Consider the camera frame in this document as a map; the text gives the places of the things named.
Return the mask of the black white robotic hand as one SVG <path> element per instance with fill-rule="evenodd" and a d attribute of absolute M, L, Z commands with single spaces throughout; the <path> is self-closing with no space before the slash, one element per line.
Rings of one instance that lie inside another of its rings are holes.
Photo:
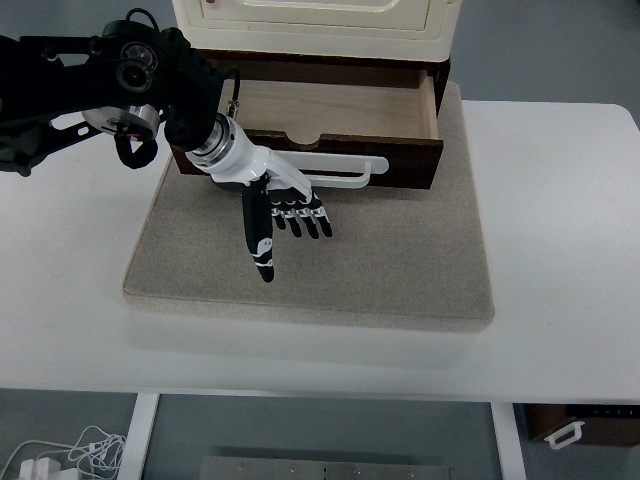
<path fill-rule="evenodd" d="M 333 235 L 311 181 L 275 151 L 253 144 L 230 117 L 219 114 L 209 139 L 186 156 L 214 183 L 239 189 L 247 248 L 265 282 L 274 279 L 276 228 L 296 238 L 302 226 L 313 239 Z"/>

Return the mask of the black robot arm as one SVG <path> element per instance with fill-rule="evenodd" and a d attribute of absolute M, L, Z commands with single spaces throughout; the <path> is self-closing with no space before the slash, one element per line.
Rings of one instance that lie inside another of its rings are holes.
<path fill-rule="evenodd" d="M 99 133 L 130 169 L 155 159 L 160 124 L 182 152 L 214 131 L 222 88 L 213 64 L 174 27 L 125 17 L 92 37 L 1 39 L 1 169 L 23 177 L 48 155 Z"/>

